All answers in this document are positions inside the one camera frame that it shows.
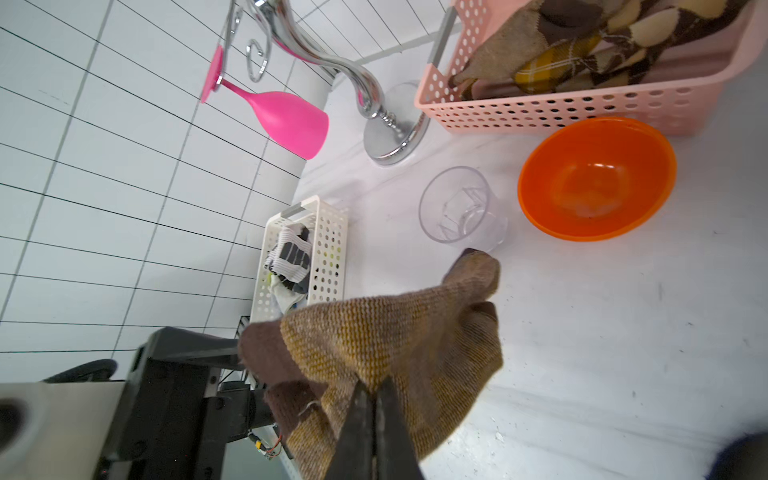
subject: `chrome stand base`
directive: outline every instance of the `chrome stand base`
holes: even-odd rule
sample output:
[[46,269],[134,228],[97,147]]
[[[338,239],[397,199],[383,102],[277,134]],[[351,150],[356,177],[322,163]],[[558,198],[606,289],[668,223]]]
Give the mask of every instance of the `chrome stand base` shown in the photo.
[[392,87],[384,96],[386,114],[368,120],[362,143],[378,165],[386,167],[405,160],[424,137],[429,118],[413,105],[418,88],[413,83]]

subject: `white plastic basket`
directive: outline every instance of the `white plastic basket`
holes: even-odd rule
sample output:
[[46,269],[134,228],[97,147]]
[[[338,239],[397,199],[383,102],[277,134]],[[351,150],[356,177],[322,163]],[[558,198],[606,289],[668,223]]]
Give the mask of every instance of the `white plastic basket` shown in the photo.
[[283,315],[270,293],[267,281],[270,271],[264,264],[266,255],[277,244],[280,228],[290,223],[303,223],[312,230],[313,252],[307,306],[344,298],[348,221],[345,214],[320,200],[318,196],[307,198],[269,219],[261,245],[256,291],[253,293],[253,306],[250,310],[251,322],[267,322]]

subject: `pink plastic basket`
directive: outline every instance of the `pink plastic basket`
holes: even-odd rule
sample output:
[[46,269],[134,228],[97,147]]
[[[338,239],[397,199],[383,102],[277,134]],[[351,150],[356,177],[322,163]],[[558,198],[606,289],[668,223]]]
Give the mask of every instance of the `pink plastic basket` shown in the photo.
[[[528,0],[454,0],[432,50],[415,106],[451,133],[548,133],[592,117],[621,116],[643,121],[666,135],[696,134],[707,122],[723,83],[750,66],[768,35],[768,0],[752,5],[728,28],[671,48],[644,83],[559,94],[456,101],[448,78],[472,52]],[[438,65],[455,23],[462,32],[443,74]]]

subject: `perforated basket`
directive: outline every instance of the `perforated basket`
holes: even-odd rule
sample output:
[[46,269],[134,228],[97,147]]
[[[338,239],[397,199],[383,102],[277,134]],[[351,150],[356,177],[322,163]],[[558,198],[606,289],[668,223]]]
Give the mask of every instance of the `perforated basket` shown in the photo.
[[272,299],[268,280],[270,271],[264,264],[266,255],[277,244],[280,228],[296,222],[303,223],[312,230],[310,293],[306,304],[333,302],[344,298],[348,217],[319,197],[310,197],[300,204],[286,208],[266,223],[256,291],[250,311],[251,322],[266,322],[283,315]]
[[[635,118],[667,135],[691,135],[707,122],[723,89],[757,58],[768,35],[768,0],[753,0],[728,28],[670,48],[647,83],[560,94],[458,101],[448,78],[461,71],[475,49],[528,0],[454,0],[446,12],[415,106],[451,133],[551,133],[585,118]],[[456,16],[462,22],[451,61],[438,65]]]

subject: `basket handle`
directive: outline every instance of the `basket handle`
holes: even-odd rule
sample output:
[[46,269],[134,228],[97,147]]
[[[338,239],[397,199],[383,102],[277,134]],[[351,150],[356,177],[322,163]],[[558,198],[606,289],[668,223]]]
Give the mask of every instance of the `basket handle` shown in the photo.
[[280,212],[280,216],[288,220],[293,215],[296,215],[299,212],[303,212],[304,210],[306,210],[306,208],[304,208],[302,204],[291,205],[290,207]]
[[456,15],[458,15],[456,8],[451,5],[442,17],[442,24],[440,25],[439,30],[440,36],[432,46],[432,53],[429,54],[429,63],[435,68],[437,68],[438,63],[440,63],[442,54],[445,51],[445,45],[448,43],[448,38],[451,36],[451,33],[453,33],[453,24],[456,21]]

